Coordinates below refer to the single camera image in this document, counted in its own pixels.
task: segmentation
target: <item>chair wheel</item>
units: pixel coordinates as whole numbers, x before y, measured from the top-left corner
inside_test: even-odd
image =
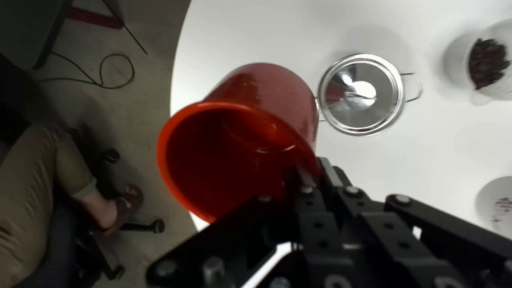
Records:
[[[165,223],[164,220],[157,220],[156,223],[151,224],[154,234],[164,234],[165,231]]]
[[[127,269],[124,266],[119,266],[116,271],[114,271],[114,277],[112,280],[120,280],[124,276],[125,276]]]
[[[116,149],[108,149],[103,152],[103,160],[109,164],[116,164],[120,160],[120,156]]]

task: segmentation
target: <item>red plastic cup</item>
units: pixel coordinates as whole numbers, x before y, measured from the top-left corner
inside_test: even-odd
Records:
[[[285,200],[290,168],[317,180],[317,128],[314,95],[296,74],[248,64],[167,122],[159,168],[181,205],[213,223],[258,196]]]

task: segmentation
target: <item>gray carpet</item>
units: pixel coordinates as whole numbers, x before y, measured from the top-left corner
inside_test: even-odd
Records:
[[[71,82],[44,84],[44,100],[31,104],[29,116],[39,120],[61,120],[68,127],[87,127],[103,148],[116,148],[122,160],[111,165],[114,183],[135,183],[146,192],[141,221],[164,218],[162,236],[124,232],[103,240],[112,263],[127,268],[122,280],[101,280],[98,287],[146,287],[144,272],[151,261],[196,232],[186,210],[165,189],[157,165],[156,144],[170,116],[170,79],[175,50],[188,0],[125,0],[117,7],[127,26],[148,50],[136,45],[127,31],[112,31],[77,21],[66,21],[53,52],[66,55],[98,79],[100,61],[109,53],[130,56],[136,79],[122,90],[101,90]],[[34,79],[82,77],[71,64],[50,56]],[[122,84],[130,66],[122,60],[106,64],[104,82]]]

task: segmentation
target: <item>white surface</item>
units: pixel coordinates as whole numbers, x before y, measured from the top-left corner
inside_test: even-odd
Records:
[[[340,165],[372,199],[407,194],[482,223],[476,196],[512,175],[512,103],[474,106],[442,71],[447,47],[512,13],[509,0],[194,0],[180,40],[172,112],[200,101],[236,68],[276,63],[317,92],[351,53],[416,72],[424,95],[391,128],[364,138],[320,124],[317,156]]]

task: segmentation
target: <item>black cable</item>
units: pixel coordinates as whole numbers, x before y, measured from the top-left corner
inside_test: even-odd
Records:
[[[74,77],[50,77],[50,79],[42,79],[39,80],[39,84],[48,84],[48,82],[77,82],[77,84],[85,84],[85,85],[95,85],[95,87],[100,87],[103,90],[120,90],[124,87],[128,87],[133,80],[135,80],[135,76],[136,76],[136,71],[135,71],[135,66],[132,63],[132,60],[127,56],[127,55],[120,55],[120,53],[112,53],[112,55],[108,55],[101,60],[100,63],[100,82],[96,82],[88,72],[85,72],[76,61],[69,60],[68,56],[64,55],[60,55],[60,53],[55,53],[52,52],[50,53],[52,56],[56,56],[56,58],[61,58],[64,60],[66,63],[72,64],[76,69],[79,69],[88,80],[84,80],[84,79],[74,79]],[[120,84],[120,85],[106,85],[104,84],[104,64],[108,63],[108,60],[112,60],[112,58],[122,58],[122,60],[127,60],[128,64],[130,64],[130,77],[125,84]]]

